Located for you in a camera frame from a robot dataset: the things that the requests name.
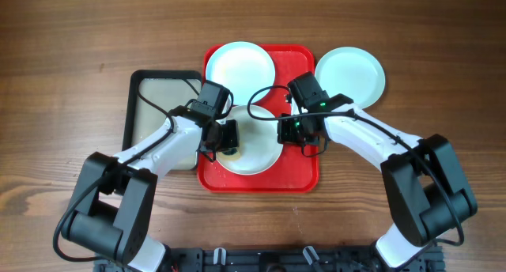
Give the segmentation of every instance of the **black metal base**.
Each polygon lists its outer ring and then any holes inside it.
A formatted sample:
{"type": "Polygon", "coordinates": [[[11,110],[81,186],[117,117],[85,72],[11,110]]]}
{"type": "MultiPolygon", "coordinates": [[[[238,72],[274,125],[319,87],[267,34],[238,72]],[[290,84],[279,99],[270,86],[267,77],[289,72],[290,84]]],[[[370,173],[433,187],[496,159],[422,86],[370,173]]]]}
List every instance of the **black metal base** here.
{"type": "MultiPolygon", "coordinates": [[[[315,250],[319,256],[319,268],[324,272],[391,271],[384,269],[372,253],[370,246],[336,247],[315,250]]],[[[200,248],[172,249],[172,272],[311,272],[300,250],[248,250],[226,252],[225,265],[214,265],[214,251],[200,248]]],[[[94,272],[135,272],[120,268],[108,261],[95,262],[94,272]]],[[[441,247],[431,247],[402,269],[405,272],[444,272],[444,255],[441,247]]]]}

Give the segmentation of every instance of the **red plastic tray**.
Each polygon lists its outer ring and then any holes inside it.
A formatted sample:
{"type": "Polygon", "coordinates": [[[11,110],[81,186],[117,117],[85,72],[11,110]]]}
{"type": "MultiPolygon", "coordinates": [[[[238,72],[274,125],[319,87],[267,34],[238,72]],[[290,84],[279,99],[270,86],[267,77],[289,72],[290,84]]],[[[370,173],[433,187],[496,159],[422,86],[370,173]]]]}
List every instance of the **red plastic tray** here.
{"type": "MultiPolygon", "coordinates": [[[[204,76],[210,56],[219,47],[221,45],[211,47],[206,52],[204,76]]],[[[260,47],[266,50],[274,61],[275,85],[287,85],[301,74],[308,71],[315,72],[315,57],[304,46],[266,44],[260,45],[260,47]]],[[[255,104],[278,117],[281,113],[290,113],[291,111],[290,104],[285,102],[285,94],[284,89],[271,89],[264,98],[255,104]]],[[[317,151],[317,147],[308,146],[305,153],[313,154],[317,151]]],[[[197,177],[201,185],[212,192],[304,193],[310,191],[318,183],[319,158],[304,157],[299,146],[284,145],[281,156],[269,169],[253,176],[241,176],[226,170],[217,161],[211,163],[199,155],[197,177]]]]}

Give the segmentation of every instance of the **white plate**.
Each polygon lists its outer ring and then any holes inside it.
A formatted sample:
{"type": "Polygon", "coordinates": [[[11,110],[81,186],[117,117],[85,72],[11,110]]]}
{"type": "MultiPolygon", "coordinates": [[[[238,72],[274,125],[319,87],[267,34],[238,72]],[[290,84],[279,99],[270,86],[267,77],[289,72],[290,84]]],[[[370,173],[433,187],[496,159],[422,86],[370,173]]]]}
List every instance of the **white plate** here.
{"type": "MultiPolygon", "coordinates": [[[[254,43],[234,42],[217,49],[206,66],[206,79],[234,94],[235,105],[246,105],[251,96],[274,83],[276,72],[269,54],[254,43]]],[[[267,95],[264,91],[252,103],[267,95]]]]}
{"type": "Polygon", "coordinates": [[[316,66],[315,76],[330,97],[342,93],[362,108],[373,105],[385,90],[380,62],[356,47],[340,47],[326,53],[316,66]]]}
{"type": "MultiPolygon", "coordinates": [[[[252,105],[251,113],[259,117],[273,118],[266,109],[252,105]]],[[[217,154],[217,161],[230,172],[254,175],[269,169],[281,155],[283,145],[278,143],[278,122],[253,119],[246,106],[232,108],[227,119],[237,121],[239,128],[239,155],[217,154]]]]}

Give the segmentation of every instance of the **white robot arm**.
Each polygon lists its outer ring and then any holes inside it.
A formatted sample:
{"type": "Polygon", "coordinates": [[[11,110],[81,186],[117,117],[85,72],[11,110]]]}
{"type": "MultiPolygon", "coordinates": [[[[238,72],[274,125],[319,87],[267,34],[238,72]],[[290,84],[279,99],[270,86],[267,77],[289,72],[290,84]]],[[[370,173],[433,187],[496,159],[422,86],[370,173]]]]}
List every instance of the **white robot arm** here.
{"type": "Polygon", "coordinates": [[[144,141],[113,157],[101,153],[88,157],[55,230],[55,252],[72,262],[107,259],[138,271],[172,271],[160,267],[169,257],[167,248],[147,236],[155,188],[175,164],[195,151],[212,159],[207,153],[215,157],[217,151],[238,146],[236,121],[216,122],[228,114],[224,111],[229,96],[233,97],[225,87],[208,81],[189,108],[165,112],[164,124],[144,141]],[[122,195],[119,208],[101,202],[99,192],[122,195]],[[65,255],[58,245],[60,233],[99,256],[65,255]]]}
{"type": "Polygon", "coordinates": [[[423,139],[375,119],[341,94],[329,98],[312,73],[288,84],[293,116],[280,120],[280,142],[319,144],[319,137],[360,154],[383,173],[394,224],[376,241],[376,252],[390,268],[399,268],[434,241],[462,244],[460,222],[478,205],[450,143],[439,135],[423,139]],[[296,109],[303,113],[294,115],[296,109]],[[434,183],[423,188],[419,177],[434,183]],[[457,226],[459,242],[439,240],[457,226]]]}

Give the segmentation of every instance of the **wooden table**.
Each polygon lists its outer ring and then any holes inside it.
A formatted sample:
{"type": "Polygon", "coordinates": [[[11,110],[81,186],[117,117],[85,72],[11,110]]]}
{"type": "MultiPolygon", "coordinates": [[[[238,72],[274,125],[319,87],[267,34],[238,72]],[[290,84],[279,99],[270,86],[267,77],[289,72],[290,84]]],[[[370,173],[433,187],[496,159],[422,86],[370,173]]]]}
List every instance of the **wooden table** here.
{"type": "MultiPolygon", "coordinates": [[[[201,70],[214,44],[370,51],[368,112],[450,139],[478,198],[449,271],[506,269],[504,0],[0,0],[0,270],[90,271],[51,248],[84,159],[120,150],[130,75],[201,70]]],[[[391,225],[381,175],[330,145],[305,195],[220,195],[194,172],[157,187],[149,233],[172,247],[370,244],[391,225]]],[[[448,237],[456,237],[455,232],[448,237]]],[[[67,242],[69,254],[89,255],[67,242]]]]}

